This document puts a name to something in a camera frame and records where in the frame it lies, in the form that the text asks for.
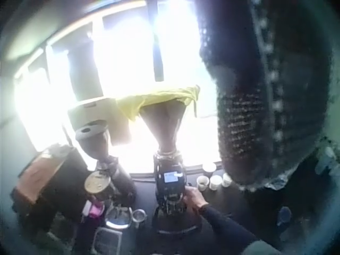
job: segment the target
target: grinder base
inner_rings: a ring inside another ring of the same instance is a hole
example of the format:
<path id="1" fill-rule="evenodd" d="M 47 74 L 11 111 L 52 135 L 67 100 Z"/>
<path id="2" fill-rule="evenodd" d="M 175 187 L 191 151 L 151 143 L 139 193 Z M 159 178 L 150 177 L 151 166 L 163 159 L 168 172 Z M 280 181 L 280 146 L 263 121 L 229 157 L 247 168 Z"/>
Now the grinder base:
<path id="1" fill-rule="evenodd" d="M 187 208 L 186 212 L 180 215 L 170 216 L 157 207 L 152 218 L 152 227 L 158 234 L 180 237 L 199 232 L 202 219 L 192 208 Z"/>

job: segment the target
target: person's arm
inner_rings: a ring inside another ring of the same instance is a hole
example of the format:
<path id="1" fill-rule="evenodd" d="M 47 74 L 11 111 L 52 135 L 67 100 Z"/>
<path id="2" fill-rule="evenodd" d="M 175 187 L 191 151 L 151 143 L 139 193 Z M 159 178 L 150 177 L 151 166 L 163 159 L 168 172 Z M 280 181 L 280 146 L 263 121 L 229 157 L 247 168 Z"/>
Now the person's arm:
<path id="1" fill-rule="evenodd" d="M 188 206 L 197 209 L 208 221 L 222 247 L 242 255 L 280 254 L 278 250 L 258 239 L 237 222 L 214 209 L 205 201 L 198 189 L 193 187 L 186 187 L 185 189 L 184 201 Z"/>
<path id="2" fill-rule="evenodd" d="M 210 223 L 218 242 L 223 246 L 232 248 L 237 254 L 258 240 L 254 234 L 232 219 L 223 216 L 209 204 L 202 206 L 199 213 Z"/>

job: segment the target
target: gold lid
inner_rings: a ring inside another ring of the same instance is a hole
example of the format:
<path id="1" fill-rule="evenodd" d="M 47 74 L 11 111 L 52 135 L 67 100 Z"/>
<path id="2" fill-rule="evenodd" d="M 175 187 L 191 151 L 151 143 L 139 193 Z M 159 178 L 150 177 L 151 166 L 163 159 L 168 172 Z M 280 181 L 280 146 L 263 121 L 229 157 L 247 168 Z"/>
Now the gold lid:
<path id="1" fill-rule="evenodd" d="M 84 187 L 88 193 L 97 194 L 105 190 L 110 182 L 110 176 L 102 174 L 100 171 L 95 171 L 86 178 Z"/>

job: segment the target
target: ceiling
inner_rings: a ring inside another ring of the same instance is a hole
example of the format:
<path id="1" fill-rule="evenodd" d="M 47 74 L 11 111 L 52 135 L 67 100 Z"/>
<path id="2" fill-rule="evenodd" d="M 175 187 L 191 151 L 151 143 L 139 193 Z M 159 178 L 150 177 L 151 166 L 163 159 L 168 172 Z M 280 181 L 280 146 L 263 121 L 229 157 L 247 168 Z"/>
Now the ceiling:
<path id="1" fill-rule="evenodd" d="M 94 2 L 98 1 L 7 0 L 0 15 L 1 67 L 6 76 L 57 30 L 84 16 Z"/>

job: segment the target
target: small cup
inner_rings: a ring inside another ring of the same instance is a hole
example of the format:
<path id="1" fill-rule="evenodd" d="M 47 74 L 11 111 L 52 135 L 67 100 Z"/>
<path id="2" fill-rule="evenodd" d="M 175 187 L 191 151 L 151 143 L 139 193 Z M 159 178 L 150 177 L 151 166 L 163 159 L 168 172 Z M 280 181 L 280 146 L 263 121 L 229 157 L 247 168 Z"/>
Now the small cup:
<path id="1" fill-rule="evenodd" d="M 202 165 L 203 168 L 203 175 L 208 178 L 211 178 L 214 171 L 216 171 L 216 164 L 215 163 L 205 163 Z"/>
<path id="2" fill-rule="evenodd" d="M 201 175 L 197 177 L 196 182 L 197 182 L 197 189 L 199 191 L 204 191 L 207 189 L 209 185 L 209 178 L 207 178 L 204 175 Z"/>
<path id="3" fill-rule="evenodd" d="M 232 179 L 230 179 L 228 174 L 223 174 L 222 186 L 229 187 L 232 184 Z"/>
<path id="4" fill-rule="evenodd" d="M 220 186 L 222 183 L 222 177 L 219 175 L 214 175 L 210 178 L 210 184 L 209 184 L 209 188 L 211 190 L 217 190 L 218 186 Z"/>
<path id="5" fill-rule="evenodd" d="M 144 227 L 145 221 L 147 219 L 147 214 L 142 209 L 137 209 L 132 213 L 132 221 L 134 222 L 134 227 L 140 229 Z"/>

